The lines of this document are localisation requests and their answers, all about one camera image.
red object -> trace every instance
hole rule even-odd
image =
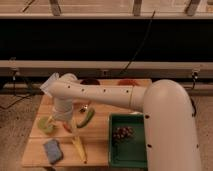
[[[67,132],[71,133],[71,131],[70,131],[70,129],[69,129],[69,126],[67,125],[66,122],[63,122],[63,127],[64,127],[64,129],[65,129]]]
[[[133,79],[122,79],[118,81],[118,85],[132,85],[132,86],[140,86],[137,81]]]

grapes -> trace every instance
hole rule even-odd
[[[113,143],[119,143],[122,140],[133,137],[133,128],[130,126],[117,127],[112,133]]]

black wall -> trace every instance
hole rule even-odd
[[[0,59],[132,58],[149,20],[0,20]],[[213,61],[213,20],[153,20],[137,61]]]

shelf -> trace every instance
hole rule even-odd
[[[23,12],[29,0],[1,0],[1,18],[55,18],[50,1],[35,0]],[[61,9],[58,18],[191,18],[185,14],[190,0],[58,0]],[[142,3],[139,16],[134,15],[134,4]],[[201,0],[194,18],[212,18],[213,6]]]

table leg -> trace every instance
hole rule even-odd
[[[46,171],[56,171],[53,167],[44,167]]]

